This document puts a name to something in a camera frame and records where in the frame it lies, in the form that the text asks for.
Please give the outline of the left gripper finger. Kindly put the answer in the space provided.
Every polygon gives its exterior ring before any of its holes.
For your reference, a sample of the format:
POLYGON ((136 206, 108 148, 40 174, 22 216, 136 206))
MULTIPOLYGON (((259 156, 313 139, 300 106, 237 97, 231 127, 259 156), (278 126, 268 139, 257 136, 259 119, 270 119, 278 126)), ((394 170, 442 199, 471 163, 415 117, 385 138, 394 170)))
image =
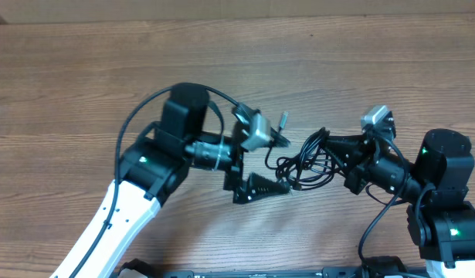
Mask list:
POLYGON ((247 201, 257 201, 261 198, 285 195, 290 192, 290 186, 251 173, 246 182, 245 198, 247 201))
POLYGON ((270 142, 268 143, 268 147, 289 147, 290 141, 285 138, 279 131, 275 129, 270 130, 270 142))

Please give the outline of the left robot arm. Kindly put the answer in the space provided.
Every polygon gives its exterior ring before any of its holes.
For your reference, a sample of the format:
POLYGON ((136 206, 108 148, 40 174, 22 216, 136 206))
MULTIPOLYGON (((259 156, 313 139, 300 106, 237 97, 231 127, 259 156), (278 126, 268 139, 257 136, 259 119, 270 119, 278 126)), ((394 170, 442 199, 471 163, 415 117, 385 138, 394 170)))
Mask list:
POLYGON ((243 155, 262 147, 286 147, 259 110, 197 83, 178 83, 139 103, 117 136, 114 179, 95 216, 54 277, 109 277, 138 233, 159 213, 191 168, 223 171, 235 204, 283 195, 290 187, 256 173, 243 178, 243 155), (169 95, 159 121, 126 150, 124 133, 156 97, 169 95))

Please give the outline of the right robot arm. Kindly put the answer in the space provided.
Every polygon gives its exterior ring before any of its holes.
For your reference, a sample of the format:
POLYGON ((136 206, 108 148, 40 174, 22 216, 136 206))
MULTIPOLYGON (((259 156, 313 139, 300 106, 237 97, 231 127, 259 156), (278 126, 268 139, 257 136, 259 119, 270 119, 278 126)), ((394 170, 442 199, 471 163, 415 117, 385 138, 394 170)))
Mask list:
POLYGON ((369 124, 363 134, 331 136, 321 149, 359 194, 375 185, 407 203, 408 230, 431 277, 475 277, 475 208, 466 200, 475 160, 470 139, 448 129, 430 130, 415 162, 395 146, 393 127, 369 124))

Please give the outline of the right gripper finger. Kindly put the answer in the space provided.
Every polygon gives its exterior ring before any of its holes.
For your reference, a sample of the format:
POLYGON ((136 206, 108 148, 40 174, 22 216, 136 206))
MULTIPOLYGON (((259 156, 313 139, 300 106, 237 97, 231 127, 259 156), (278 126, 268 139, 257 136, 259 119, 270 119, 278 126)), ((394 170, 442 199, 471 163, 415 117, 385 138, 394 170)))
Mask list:
POLYGON ((326 155, 325 168, 327 179, 326 181, 332 181, 335 175, 347 177, 350 171, 357 164, 357 159, 354 155, 346 154, 344 157, 337 157, 332 154, 326 155))
POLYGON ((328 136, 323 149, 328 154, 339 158, 349 154, 354 155, 356 159, 360 159, 371 153, 371 147, 365 141, 365 135, 328 136))

